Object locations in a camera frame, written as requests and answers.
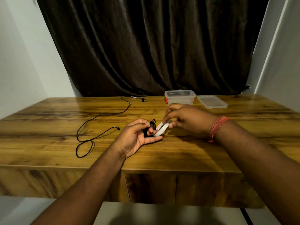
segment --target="dark brown curtain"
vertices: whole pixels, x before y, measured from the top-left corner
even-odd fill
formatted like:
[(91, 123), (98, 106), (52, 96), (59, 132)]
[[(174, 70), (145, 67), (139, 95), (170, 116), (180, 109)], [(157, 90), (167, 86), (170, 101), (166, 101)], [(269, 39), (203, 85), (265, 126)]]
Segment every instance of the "dark brown curtain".
[(37, 0), (83, 96), (239, 94), (268, 0)]

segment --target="tape roll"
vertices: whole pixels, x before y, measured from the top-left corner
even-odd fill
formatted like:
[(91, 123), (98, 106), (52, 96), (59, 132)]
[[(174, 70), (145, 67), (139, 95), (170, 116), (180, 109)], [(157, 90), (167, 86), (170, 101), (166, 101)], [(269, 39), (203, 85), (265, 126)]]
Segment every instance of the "tape roll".
[(163, 125), (163, 126), (162, 126), (162, 128), (161, 128), (156, 134), (154, 134), (154, 136), (160, 136), (160, 135), (168, 128), (168, 126), (170, 125), (171, 122), (172, 122), (172, 121), (169, 120), (169, 121), (167, 121), (167, 123), (164, 124), (164, 125), (163, 125), (163, 122), (161, 122), (161, 123), (157, 126), (156, 129), (159, 129), (162, 125)]

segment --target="red thread bracelet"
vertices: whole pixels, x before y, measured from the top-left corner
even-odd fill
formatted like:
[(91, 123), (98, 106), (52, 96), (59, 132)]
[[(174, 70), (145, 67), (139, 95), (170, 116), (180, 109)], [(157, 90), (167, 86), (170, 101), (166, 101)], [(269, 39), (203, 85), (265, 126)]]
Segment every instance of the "red thread bracelet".
[(214, 142), (214, 136), (215, 134), (217, 133), (217, 131), (219, 130), (220, 126), (223, 124), (223, 122), (229, 120), (228, 117), (225, 117), (225, 116), (222, 116), (222, 117), (219, 117), (215, 123), (212, 125), (212, 130), (210, 131), (209, 133), (209, 141), (208, 142)]

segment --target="table top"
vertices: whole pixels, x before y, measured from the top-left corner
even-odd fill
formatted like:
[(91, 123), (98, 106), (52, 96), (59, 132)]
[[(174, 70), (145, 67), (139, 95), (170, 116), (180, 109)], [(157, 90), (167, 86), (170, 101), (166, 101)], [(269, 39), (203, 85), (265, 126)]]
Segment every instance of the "table top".
[[(218, 96), (227, 108), (211, 112), (230, 117), (268, 144), (300, 162), (300, 114), (259, 95)], [(90, 139), (112, 126), (121, 129), (129, 122), (145, 118), (162, 121), (167, 105), (163, 96), (146, 97), (147, 102), (126, 97), (132, 103), (119, 115), (102, 116), (89, 122), (80, 134)], [(204, 106), (195, 99), (195, 106)], [(77, 158), (76, 132), (84, 121), (101, 112), (125, 110), (120, 97), (48, 98), (0, 120), (0, 167), (24, 169), (87, 169), (119, 135), (118, 130), (96, 139), (95, 148)], [(79, 155), (90, 148), (86, 143)], [(122, 168), (123, 172), (240, 172), (216, 142), (181, 129), (167, 129), (161, 142), (145, 145)]]

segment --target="transparent plastic box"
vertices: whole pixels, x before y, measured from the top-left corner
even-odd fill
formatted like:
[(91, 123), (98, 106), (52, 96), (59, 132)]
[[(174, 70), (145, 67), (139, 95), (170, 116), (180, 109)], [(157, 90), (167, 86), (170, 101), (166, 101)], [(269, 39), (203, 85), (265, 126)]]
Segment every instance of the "transparent plastic box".
[(168, 105), (170, 105), (171, 103), (193, 105), (196, 94), (192, 90), (176, 90), (176, 91), (166, 91), (165, 97)]
[(228, 104), (215, 95), (199, 95), (197, 99), (207, 108), (226, 108)]

